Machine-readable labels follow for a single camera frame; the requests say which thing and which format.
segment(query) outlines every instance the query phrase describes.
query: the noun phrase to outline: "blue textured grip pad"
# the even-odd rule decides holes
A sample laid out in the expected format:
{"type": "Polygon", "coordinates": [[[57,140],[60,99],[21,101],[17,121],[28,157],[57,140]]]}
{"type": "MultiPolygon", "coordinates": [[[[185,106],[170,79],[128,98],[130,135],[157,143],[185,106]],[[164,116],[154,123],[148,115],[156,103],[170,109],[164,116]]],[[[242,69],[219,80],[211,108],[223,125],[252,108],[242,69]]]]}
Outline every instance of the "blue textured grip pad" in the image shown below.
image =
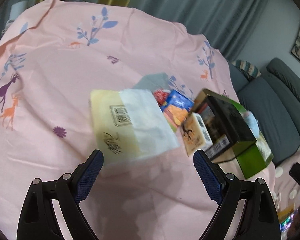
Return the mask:
{"type": "Polygon", "coordinates": [[[221,184],[198,151],[196,151],[193,155],[193,164],[209,194],[209,197],[220,205],[223,200],[221,184]]]}
{"type": "Polygon", "coordinates": [[[77,184],[77,195],[74,197],[77,204],[87,198],[102,166],[103,153],[99,151],[77,184]]]}

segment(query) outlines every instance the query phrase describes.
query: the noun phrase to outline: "light blue plush toy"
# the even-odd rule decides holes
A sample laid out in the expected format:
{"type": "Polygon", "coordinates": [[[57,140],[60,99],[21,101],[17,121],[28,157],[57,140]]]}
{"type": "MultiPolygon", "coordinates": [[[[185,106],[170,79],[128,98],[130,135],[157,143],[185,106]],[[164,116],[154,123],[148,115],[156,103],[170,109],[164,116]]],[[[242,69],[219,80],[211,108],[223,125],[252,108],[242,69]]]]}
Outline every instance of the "light blue plush toy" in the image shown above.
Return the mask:
{"type": "Polygon", "coordinates": [[[259,138],[259,126],[258,126],[258,121],[254,117],[253,113],[250,111],[247,111],[243,114],[243,119],[249,126],[250,130],[252,131],[253,135],[255,138],[259,138]]]}

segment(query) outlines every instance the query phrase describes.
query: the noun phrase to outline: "blanket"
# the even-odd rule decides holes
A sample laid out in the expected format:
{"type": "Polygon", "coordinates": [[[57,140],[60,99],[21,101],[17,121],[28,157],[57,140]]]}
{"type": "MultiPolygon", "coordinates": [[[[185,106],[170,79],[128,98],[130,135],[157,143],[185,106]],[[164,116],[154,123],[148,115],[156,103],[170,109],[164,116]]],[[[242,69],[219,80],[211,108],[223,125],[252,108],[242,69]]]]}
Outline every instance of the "blanket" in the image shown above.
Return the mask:
{"type": "MultiPolygon", "coordinates": [[[[140,10],[46,0],[22,13],[0,41],[0,229],[15,239],[31,181],[58,179],[94,149],[93,89],[151,84],[194,99],[208,88],[233,100],[227,61],[203,35],[140,10]]],[[[98,177],[80,208],[100,239],[198,239],[217,204],[181,147],[122,175],[98,177]]],[[[238,164],[222,168],[243,179],[238,164]]],[[[274,187],[271,165],[262,177],[274,187]]],[[[71,239],[58,203],[56,215],[71,239]]],[[[227,239],[234,236],[238,209],[227,239]]]]}

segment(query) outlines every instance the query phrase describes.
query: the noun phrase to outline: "purple giraffe print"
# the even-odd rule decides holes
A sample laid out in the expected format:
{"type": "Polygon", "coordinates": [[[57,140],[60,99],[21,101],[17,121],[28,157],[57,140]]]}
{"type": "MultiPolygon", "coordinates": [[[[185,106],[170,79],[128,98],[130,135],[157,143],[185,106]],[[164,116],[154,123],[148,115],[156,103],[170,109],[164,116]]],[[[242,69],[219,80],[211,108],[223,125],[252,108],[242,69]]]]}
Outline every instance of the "purple giraffe print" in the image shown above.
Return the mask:
{"type": "Polygon", "coordinates": [[[12,76],[11,76],[11,80],[9,81],[8,84],[5,84],[3,85],[2,87],[0,87],[0,98],[2,98],[2,100],[0,101],[0,104],[2,103],[2,107],[1,107],[1,112],[3,113],[3,107],[4,107],[4,104],[6,103],[6,94],[7,94],[7,90],[9,88],[9,86],[12,84],[12,83],[15,83],[17,79],[20,79],[19,75],[17,73],[14,73],[12,76]]]}

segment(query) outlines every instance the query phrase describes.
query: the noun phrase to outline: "snack box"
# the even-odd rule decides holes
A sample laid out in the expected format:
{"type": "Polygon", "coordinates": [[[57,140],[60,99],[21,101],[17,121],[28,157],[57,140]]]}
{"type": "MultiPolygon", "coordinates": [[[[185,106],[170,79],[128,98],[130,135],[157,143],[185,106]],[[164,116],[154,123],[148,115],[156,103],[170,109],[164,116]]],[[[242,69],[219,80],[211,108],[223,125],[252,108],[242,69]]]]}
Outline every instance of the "snack box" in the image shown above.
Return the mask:
{"type": "Polygon", "coordinates": [[[205,154],[211,160],[218,158],[218,162],[230,161],[255,144],[256,139],[233,104],[212,91],[205,92],[205,99],[194,110],[202,117],[213,142],[205,154]],[[229,148],[234,155],[223,154],[229,148]]]}
{"type": "Polygon", "coordinates": [[[197,150],[206,151],[213,145],[202,117],[197,113],[188,116],[182,124],[181,134],[188,156],[197,150]]]}
{"type": "Polygon", "coordinates": [[[193,102],[180,94],[176,90],[172,90],[167,99],[160,107],[163,115],[168,120],[168,123],[174,132],[188,116],[193,102]]]}

